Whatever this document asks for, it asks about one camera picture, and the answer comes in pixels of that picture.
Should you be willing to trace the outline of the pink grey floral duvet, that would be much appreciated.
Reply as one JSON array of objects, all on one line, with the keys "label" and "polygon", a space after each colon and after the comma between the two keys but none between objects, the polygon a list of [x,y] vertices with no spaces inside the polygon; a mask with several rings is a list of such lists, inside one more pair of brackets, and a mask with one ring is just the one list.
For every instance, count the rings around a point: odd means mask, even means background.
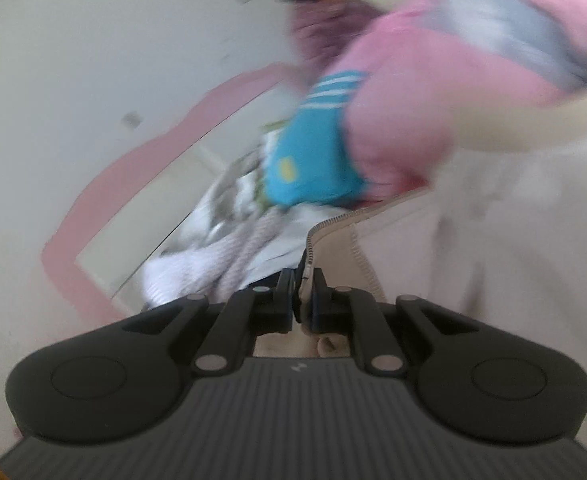
[{"label": "pink grey floral duvet", "polygon": [[345,144],[369,200],[423,185],[453,143],[457,104],[545,106],[587,89],[587,0],[411,0],[340,66],[365,80]]}]

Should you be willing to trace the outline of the pile of mixed clothes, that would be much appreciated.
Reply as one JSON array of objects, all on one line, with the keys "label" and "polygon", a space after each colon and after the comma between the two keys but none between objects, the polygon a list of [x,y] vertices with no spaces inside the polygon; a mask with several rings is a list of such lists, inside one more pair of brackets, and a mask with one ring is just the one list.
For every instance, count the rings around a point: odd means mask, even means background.
[{"label": "pile of mixed clothes", "polygon": [[189,294],[224,300],[244,285],[294,268],[307,232],[338,214],[322,205],[275,206],[266,198],[266,165],[285,125],[267,125],[142,265],[137,283],[145,308]]}]

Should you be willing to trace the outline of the blue pillow with stripes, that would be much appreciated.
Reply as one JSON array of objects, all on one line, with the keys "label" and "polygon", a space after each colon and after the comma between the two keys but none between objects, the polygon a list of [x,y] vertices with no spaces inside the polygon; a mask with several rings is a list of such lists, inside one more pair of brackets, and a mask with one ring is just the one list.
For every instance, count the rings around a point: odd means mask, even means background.
[{"label": "blue pillow with stripes", "polygon": [[344,206],[356,202],[365,182],[343,140],[345,108],[366,74],[346,70],[321,78],[277,136],[264,189],[271,203]]}]

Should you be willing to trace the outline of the beige zip hoodie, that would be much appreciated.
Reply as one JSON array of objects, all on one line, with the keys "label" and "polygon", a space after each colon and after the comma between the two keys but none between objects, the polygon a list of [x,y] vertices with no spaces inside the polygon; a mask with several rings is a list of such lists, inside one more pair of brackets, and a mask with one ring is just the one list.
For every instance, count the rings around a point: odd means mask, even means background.
[{"label": "beige zip hoodie", "polygon": [[310,275],[424,296],[587,366],[587,93],[556,108],[460,110],[466,144],[431,190],[318,223]]}]

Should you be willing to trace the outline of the pink white headboard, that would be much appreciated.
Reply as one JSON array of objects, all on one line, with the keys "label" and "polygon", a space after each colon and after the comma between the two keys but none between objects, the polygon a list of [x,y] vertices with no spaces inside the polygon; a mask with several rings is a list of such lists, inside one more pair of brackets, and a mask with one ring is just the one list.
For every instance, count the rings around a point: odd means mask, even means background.
[{"label": "pink white headboard", "polygon": [[304,89],[300,70],[283,63],[236,75],[88,183],[41,256],[83,322],[102,326],[141,309],[134,287],[141,264],[258,139],[262,124],[285,117]]}]

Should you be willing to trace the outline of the woman in purple jacket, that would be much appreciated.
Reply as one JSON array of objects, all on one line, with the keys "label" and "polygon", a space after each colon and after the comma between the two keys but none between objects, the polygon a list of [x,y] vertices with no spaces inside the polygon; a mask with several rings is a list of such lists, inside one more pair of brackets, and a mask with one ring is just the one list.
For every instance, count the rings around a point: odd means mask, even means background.
[{"label": "woman in purple jacket", "polygon": [[385,11],[366,0],[285,0],[289,29],[309,73],[317,77]]}]

